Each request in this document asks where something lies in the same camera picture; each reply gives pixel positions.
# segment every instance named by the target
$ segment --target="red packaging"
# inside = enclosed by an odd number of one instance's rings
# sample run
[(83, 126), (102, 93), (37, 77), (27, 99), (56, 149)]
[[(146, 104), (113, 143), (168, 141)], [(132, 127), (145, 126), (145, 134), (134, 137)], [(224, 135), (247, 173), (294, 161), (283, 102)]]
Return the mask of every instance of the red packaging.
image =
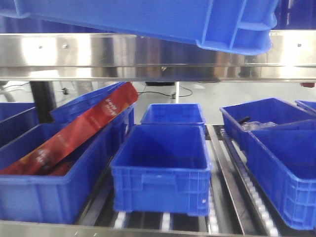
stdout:
[(73, 164), (69, 161), (62, 162), (60, 164), (57, 164), (54, 166), (47, 175), (53, 175), (53, 176), (64, 176), (67, 174), (67, 172), (71, 169)]
[(128, 106), (136, 102), (137, 91), (129, 82), (83, 113), (57, 134), (0, 174), (45, 174), (55, 164), (92, 137)]

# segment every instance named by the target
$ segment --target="black pole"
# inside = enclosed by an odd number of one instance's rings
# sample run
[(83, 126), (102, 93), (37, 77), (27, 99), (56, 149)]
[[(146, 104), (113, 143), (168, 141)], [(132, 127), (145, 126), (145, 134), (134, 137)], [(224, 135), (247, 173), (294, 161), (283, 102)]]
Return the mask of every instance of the black pole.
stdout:
[(31, 90), (40, 123), (53, 122), (50, 111), (56, 108), (53, 84), (49, 81), (31, 81)]

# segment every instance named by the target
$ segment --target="crate handle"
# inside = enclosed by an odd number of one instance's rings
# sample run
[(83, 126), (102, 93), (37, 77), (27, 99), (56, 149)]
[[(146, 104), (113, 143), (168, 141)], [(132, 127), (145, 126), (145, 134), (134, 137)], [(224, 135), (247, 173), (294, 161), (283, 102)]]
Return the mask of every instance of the crate handle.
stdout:
[(175, 175), (143, 174), (143, 184), (176, 185)]

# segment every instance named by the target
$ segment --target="overhead blue crate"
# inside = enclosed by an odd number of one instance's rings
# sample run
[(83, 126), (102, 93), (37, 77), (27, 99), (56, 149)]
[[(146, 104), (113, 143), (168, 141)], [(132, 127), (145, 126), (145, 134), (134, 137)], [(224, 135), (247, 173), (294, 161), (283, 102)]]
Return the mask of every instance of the overhead blue crate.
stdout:
[(3, 0), (0, 15), (256, 55), (271, 47), (278, 0)]
[(15, 33), (99, 33), (98, 29), (44, 21), (32, 18), (12, 18), (0, 15), (0, 34)]
[(316, 0), (280, 0), (276, 30), (316, 29)]

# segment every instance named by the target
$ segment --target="crate rim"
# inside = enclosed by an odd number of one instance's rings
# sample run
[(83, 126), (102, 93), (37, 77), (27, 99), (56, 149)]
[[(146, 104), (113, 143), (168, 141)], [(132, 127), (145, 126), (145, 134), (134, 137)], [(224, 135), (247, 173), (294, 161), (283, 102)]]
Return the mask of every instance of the crate rim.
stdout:
[(150, 104), (147, 107), (147, 110), (144, 113), (140, 123), (142, 123), (142, 124), (153, 124), (153, 123), (155, 123), (155, 124), (174, 124), (174, 125), (176, 125), (176, 124), (186, 124), (186, 122), (178, 122), (178, 123), (176, 123), (176, 122), (166, 122), (166, 121), (165, 122), (144, 122), (144, 119), (145, 119), (146, 115), (148, 114), (149, 109), (152, 106), (156, 106), (156, 105), (196, 105), (198, 110), (200, 111), (199, 114), (200, 114), (200, 117), (201, 117), (202, 121), (201, 122), (191, 122), (191, 123), (195, 123), (195, 124), (205, 124), (206, 123), (206, 119), (205, 119), (205, 117), (204, 117), (204, 115), (202, 113), (202, 107), (201, 107), (200, 103), (153, 103), (153, 104)]

